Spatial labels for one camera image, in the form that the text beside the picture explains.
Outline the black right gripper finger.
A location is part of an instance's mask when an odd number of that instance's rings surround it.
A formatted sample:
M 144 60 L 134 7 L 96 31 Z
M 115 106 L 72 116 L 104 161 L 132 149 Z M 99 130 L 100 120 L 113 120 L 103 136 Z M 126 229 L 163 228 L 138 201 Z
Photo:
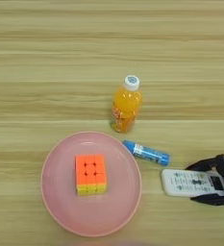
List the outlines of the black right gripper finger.
M 216 167 L 216 158 L 199 160 L 187 167 L 187 170 L 207 172 Z
M 208 194 L 192 197 L 191 201 L 211 206 L 224 206 L 224 196 L 219 196 L 218 194 Z

